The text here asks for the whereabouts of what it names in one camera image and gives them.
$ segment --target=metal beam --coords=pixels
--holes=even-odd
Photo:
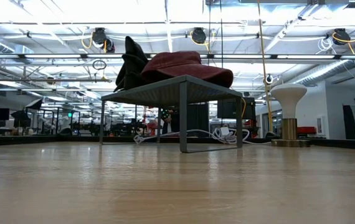
[[[38,18],[36,18],[36,16],[32,15],[27,9],[24,9],[24,6],[22,4],[20,4],[19,2],[15,2],[14,0],[9,0],[13,5],[17,6],[18,8],[22,9],[24,12],[26,12],[28,15],[30,15],[37,23],[37,25],[41,26],[42,28],[44,28],[45,30],[47,30],[47,32],[54,38],[56,38],[62,45],[64,45],[66,48],[68,48],[69,50],[71,50],[72,52],[77,52],[76,50],[72,49],[70,46],[68,46],[67,43],[65,43],[60,37],[58,37],[55,33],[53,33],[53,31],[51,31],[48,27],[46,27],[40,20],[38,20]]]

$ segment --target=ceiling pipe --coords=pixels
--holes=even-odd
[[[305,73],[290,80],[288,83],[299,83],[302,85],[314,85],[336,74],[345,72],[355,67],[354,60],[339,60],[328,65],[319,65]]]

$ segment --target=desk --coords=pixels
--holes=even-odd
[[[103,124],[105,102],[129,103],[133,105],[152,106],[161,108],[168,106],[179,107],[180,119],[180,151],[185,153],[202,152],[211,150],[189,150],[187,148],[187,104],[202,103],[214,100],[235,99],[237,136],[242,136],[242,94],[213,83],[183,75],[160,82],[140,86],[102,97],[102,117],[100,120],[100,144],[103,144]],[[157,140],[161,133],[161,117],[158,116]],[[237,147],[242,147],[242,141],[237,141]]]

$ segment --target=black cloth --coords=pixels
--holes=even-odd
[[[125,37],[125,54],[122,55],[122,58],[124,64],[116,77],[114,92],[148,84],[140,75],[148,63],[148,59],[140,45],[131,37]]]

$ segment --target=white cable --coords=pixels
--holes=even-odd
[[[213,139],[218,140],[218,141],[220,141],[221,143],[224,143],[224,144],[237,144],[237,137],[234,136],[233,135],[234,133],[232,132],[232,131],[236,131],[235,129],[229,128],[229,131],[231,131],[231,132],[228,135],[226,135],[226,136],[222,136],[222,132],[220,131],[220,128],[215,128],[213,133],[210,133],[210,132],[204,131],[204,130],[200,130],[200,129],[188,130],[187,132],[189,133],[189,132],[194,132],[194,131],[210,134],[210,136]],[[243,129],[243,131],[245,131],[247,133],[247,135],[242,139],[242,142],[245,142],[245,143],[248,143],[248,144],[269,144],[269,142],[266,142],[266,143],[253,143],[253,142],[246,141],[247,138],[250,136],[250,131],[248,131],[247,129]],[[180,132],[167,133],[167,134],[162,134],[161,136],[172,136],[172,135],[177,135],[179,133]],[[142,143],[145,140],[153,139],[153,138],[156,138],[156,137],[157,136],[150,136],[150,137],[147,137],[147,138],[143,138],[138,133],[133,138],[133,140],[135,141],[135,143],[139,144],[139,143]]]

